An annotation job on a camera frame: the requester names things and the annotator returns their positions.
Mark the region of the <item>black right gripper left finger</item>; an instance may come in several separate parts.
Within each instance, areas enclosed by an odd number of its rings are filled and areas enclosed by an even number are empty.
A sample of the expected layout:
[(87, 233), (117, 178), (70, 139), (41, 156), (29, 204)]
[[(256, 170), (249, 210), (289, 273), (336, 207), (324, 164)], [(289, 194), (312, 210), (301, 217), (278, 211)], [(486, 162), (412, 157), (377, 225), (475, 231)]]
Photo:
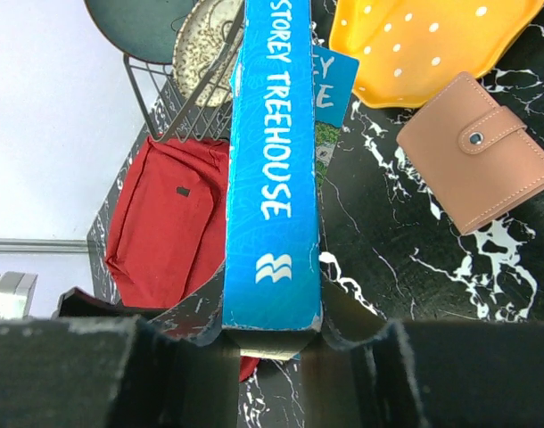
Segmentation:
[(0, 427), (233, 427), (224, 273), (167, 310), (0, 319)]

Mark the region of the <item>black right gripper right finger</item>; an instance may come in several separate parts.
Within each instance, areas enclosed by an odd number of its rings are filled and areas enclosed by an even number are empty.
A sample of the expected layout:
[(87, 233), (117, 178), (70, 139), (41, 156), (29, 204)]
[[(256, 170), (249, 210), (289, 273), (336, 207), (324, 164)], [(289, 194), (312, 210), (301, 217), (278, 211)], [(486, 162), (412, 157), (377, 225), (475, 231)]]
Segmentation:
[(308, 427), (544, 427), (544, 323), (384, 320), (332, 283), (322, 305)]

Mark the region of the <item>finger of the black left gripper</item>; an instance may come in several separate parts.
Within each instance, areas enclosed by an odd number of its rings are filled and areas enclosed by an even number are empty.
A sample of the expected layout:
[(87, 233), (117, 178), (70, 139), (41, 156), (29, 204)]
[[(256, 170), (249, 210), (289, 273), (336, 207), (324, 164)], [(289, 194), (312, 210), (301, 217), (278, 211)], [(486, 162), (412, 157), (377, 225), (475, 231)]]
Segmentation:
[(81, 289), (74, 287), (63, 293), (52, 318), (58, 317), (132, 317), (134, 313), (99, 300)]

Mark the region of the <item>red student backpack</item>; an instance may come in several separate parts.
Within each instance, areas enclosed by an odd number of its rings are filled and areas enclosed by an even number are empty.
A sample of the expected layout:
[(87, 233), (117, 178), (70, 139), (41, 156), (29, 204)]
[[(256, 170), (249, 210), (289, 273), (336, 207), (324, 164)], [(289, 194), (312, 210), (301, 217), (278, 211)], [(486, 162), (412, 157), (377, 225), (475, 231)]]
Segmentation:
[(169, 309), (224, 262), (229, 143), (147, 137), (128, 169), (105, 264), (127, 307)]

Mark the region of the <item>blue children's book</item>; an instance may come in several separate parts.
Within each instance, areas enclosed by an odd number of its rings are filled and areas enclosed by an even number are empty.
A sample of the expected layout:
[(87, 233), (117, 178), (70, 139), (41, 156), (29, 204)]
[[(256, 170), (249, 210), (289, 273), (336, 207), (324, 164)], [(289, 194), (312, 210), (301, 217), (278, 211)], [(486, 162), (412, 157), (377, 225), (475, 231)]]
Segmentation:
[(230, 85), (222, 327), (245, 357), (288, 360), (323, 318), (309, 2), (245, 3)]

